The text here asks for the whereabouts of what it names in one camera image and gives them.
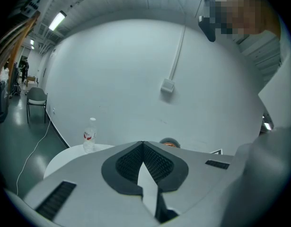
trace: person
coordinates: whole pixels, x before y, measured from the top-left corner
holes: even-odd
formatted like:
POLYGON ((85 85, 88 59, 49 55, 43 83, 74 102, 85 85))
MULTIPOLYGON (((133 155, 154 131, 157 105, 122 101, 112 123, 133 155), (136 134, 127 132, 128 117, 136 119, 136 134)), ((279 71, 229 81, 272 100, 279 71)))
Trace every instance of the person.
POLYGON ((27 71, 28 71, 28 62, 27 59, 25 59, 23 66, 21 68, 22 76, 21 76, 21 82, 24 83, 24 79, 27 77, 27 71))
POLYGON ((26 62, 25 61, 22 63, 21 72, 22 72, 21 83, 24 83, 24 79, 26 76, 26 62))
POLYGON ((164 138, 160 141, 160 143, 163 145, 167 145, 167 146, 171 146, 171 147, 175 147, 175 148, 180 148, 179 142, 173 138, 164 138))
POLYGON ((267 0, 204 0, 215 27, 225 34, 256 35, 268 30, 279 38, 281 66, 259 93, 275 128, 291 127, 291 36, 267 0))

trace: fluorescent light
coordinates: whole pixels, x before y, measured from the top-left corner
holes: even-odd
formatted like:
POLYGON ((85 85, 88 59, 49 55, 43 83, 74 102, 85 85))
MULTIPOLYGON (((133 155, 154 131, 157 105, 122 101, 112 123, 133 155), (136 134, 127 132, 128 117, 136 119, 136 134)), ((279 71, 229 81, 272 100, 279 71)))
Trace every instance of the fluorescent light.
POLYGON ((265 125, 265 127, 266 127, 269 131, 272 130, 272 128, 270 127, 269 123, 264 123, 264 125, 265 125))
POLYGON ((49 29, 54 31, 55 28, 62 22, 62 20, 64 20, 65 17, 66 14, 63 11, 60 11, 59 14, 57 14, 57 16, 52 21, 51 25, 49 26, 49 29))

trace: black grille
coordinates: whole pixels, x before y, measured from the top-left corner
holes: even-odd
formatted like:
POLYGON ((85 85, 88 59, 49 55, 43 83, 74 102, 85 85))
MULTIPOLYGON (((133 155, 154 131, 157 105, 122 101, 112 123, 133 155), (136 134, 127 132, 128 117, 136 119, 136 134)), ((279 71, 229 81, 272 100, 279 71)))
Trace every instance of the black grille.
POLYGON ((213 161, 213 160, 208 160, 207 162, 205 162, 205 164, 208 164, 210 166, 214 166, 217 168, 225 169, 225 170, 229 167, 228 163, 223 163, 223 162, 213 161))
POLYGON ((139 170, 143 162, 142 145, 138 146, 128 154, 119 158, 116 162, 117 172, 127 180, 137 184, 139 170))
POLYGON ((157 184, 174 169, 172 161, 148 146, 144 146, 144 164, 157 184))
POLYGON ((36 212, 49 220, 53 220, 75 187, 76 184, 73 183, 60 183, 59 186, 56 187, 55 190, 40 204, 36 209, 36 212))

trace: power cord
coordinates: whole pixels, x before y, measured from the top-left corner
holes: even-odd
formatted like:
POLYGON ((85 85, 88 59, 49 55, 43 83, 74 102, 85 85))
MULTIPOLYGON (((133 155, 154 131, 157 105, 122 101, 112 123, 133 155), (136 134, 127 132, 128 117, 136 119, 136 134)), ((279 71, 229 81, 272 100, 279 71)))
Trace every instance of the power cord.
POLYGON ((42 138, 41 140, 38 141, 38 143, 37 143, 35 149, 33 150, 33 152, 32 152, 32 153, 28 156, 28 158, 26 159, 26 162, 25 162, 24 165, 23 165, 22 171, 20 172, 20 174, 19 174, 19 176, 18 176, 18 178, 17 178, 17 181, 16 181, 16 188, 17 188, 17 193, 16 193, 16 195, 17 195, 17 196, 18 196, 18 181, 19 181, 19 177, 20 177, 20 175, 23 173, 23 170, 24 170, 24 168, 25 168, 25 166, 26 166, 27 160, 28 160, 28 159, 31 157, 31 155, 35 152, 35 150, 36 150, 38 144, 40 143, 40 141, 42 141, 42 140, 46 137, 46 134, 47 134, 47 132, 48 132, 48 130, 49 130, 50 124, 51 124, 51 120, 50 120, 50 122, 49 122, 49 126, 47 127, 47 130, 46 130, 45 135, 43 136, 43 138, 42 138))

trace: water bottle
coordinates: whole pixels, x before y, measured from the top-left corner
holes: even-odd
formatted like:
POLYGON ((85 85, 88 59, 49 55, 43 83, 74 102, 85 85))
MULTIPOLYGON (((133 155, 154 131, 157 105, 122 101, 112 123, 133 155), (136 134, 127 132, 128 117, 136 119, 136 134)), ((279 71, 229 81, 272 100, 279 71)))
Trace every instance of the water bottle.
POLYGON ((94 152, 96 135, 97 135, 96 119, 90 118, 88 127, 84 130, 83 148, 85 153, 88 154, 94 152))

